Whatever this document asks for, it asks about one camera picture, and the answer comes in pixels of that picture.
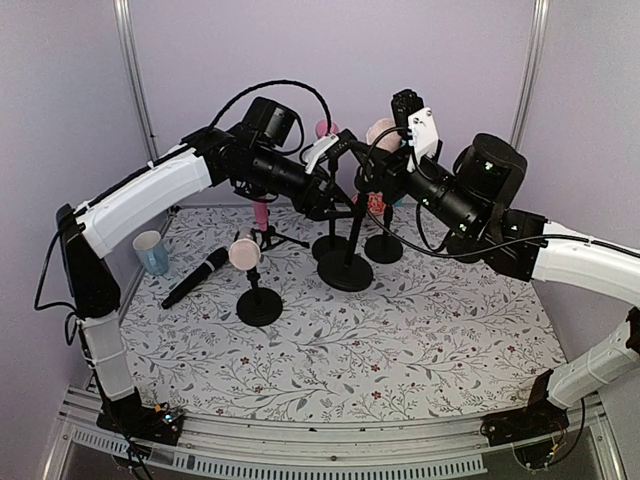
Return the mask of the beige microphone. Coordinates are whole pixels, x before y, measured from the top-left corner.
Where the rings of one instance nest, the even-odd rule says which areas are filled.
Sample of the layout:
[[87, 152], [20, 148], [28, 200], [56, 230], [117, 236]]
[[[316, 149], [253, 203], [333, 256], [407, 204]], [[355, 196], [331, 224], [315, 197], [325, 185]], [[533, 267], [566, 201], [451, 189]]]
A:
[[261, 259], [261, 250], [254, 240], [240, 238], [230, 245], [228, 259], [236, 269], [249, 271], [258, 265]]
[[[382, 118], [377, 120], [366, 133], [367, 145], [374, 145], [374, 148], [382, 149], [390, 153], [395, 152], [402, 146], [403, 139], [401, 137], [401, 133], [404, 132], [403, 129], [395, 130], [395, 127], [396, 124], [392, 118]], [[390, 130], [390, 132], [376, 142], [376, 139], [386, 130]]]

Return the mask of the black round stand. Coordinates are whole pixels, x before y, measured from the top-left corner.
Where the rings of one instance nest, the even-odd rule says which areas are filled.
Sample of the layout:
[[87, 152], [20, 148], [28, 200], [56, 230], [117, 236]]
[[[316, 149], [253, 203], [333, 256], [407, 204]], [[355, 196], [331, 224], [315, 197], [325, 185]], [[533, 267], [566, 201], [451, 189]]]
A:
[[356, 216], [353, 218], [348, 246], [345, 250], [325, 254], [317, 265], [320, 279], [343, 292], [361, 292], [373, 281], [370, 264], [356, 253], [362, 223], [367, 212], [369, 193], [357, 191]]
[[281, 296], [272, 289], [259, 285], [260, 274], [254, 267], [247, 271], [251, 288], [244, 292], [236, 304], [239, 319], [252, 327], [273, 324], [283, 312]]

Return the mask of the black microphone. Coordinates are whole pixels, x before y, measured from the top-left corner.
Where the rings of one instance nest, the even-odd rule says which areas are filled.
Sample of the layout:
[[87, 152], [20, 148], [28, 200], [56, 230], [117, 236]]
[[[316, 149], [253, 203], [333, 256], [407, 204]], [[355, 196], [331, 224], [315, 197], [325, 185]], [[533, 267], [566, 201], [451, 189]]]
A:
[[167, 310], [181, 301], [198, 285], [203, 283], [213, 272], [220, 269], [228, 261], [228, 250], [225, 247], [216, 249], [208, 255], [203, 263], [185, 277], [161, 302], [162, 309]]

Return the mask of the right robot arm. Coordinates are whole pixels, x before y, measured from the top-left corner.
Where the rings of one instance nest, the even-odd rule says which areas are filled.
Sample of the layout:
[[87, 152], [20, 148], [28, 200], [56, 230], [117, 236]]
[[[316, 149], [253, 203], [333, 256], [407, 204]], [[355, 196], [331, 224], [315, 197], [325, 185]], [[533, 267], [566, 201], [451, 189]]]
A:
[[568, 409], [639, 365], [639, 253], [546, 217], [513, 209], [526, 159], [502, 139], [474, 137], [447, 171], [437, 152], [405, 144], [392, 152], [354, 141], [365, 183], [390, 202], [410, 196], [447, 227], [446, 258], [483, 261], [495, 273], [557, 282], [626, 302], [625, 320], [577, 359], [539, 375], [517, 427], [537, 436]]

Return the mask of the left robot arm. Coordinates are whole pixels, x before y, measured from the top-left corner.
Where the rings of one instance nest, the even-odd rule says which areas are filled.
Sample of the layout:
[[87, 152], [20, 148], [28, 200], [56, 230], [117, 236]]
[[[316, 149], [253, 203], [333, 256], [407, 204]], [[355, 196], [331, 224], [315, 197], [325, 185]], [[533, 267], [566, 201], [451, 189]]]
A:
[[305, 149], [302, 162], [292, 161], [281, 147], [298, 118], [287, 107], [257, 97], [230, 129], [205, 126], [95, 198], [58, 210], [57, 239], [81, 345], [105, 413], [126, 433], [141, 433], [148, 417], [159, 415], [143, 405], [129, 372], [119, 331], [121, 293], [106, 256], [158, 214], [225, 181], [249, 200], [284, 196], [309, 219], [338, 217], [332, 206], [347, 198], [320, 163], [339, 136], [327, 129]]

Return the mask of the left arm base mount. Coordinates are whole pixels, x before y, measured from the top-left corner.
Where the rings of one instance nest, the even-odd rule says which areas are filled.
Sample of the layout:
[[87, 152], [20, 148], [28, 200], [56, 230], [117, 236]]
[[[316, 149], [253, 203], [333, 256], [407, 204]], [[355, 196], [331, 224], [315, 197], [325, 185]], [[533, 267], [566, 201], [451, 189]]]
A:
[[121, 400], [105, 399], [96, 425], [127, 438], [176, 446], [180, 439], [185, 410], [164, 402], [153, 407], [144, 406], [135, 391]]

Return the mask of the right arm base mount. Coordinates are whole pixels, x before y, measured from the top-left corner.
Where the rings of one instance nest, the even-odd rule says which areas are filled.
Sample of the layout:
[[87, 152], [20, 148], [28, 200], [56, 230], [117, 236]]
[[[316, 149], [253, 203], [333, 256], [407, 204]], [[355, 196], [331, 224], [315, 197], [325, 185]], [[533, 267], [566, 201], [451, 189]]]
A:
[[559, 456], [560, 443], [568, 432], [570, 422], [568, 409], [557, 407], [548, 399], [547, 387], [552, 373], [552, 370], [547, 370], [535, 379], [528, 402], [524, 407], [502, 413], [487, 414], [482, 418], [479, 428], [479, 433], [488, 439], [490, 446], [529, 440], [559, 432], [560, 439], [552, 440], [544, 455], [533, 458], [531, 451], [535, 450], [535, 447], [525, 447], [523, 453], [514, 454], [516, 461], [531, 472], [548, 470], [569, 457], [581, 440], [586, 423], [586, 404], [582, 399], [580, 427], [577, 436], [564, 455]]

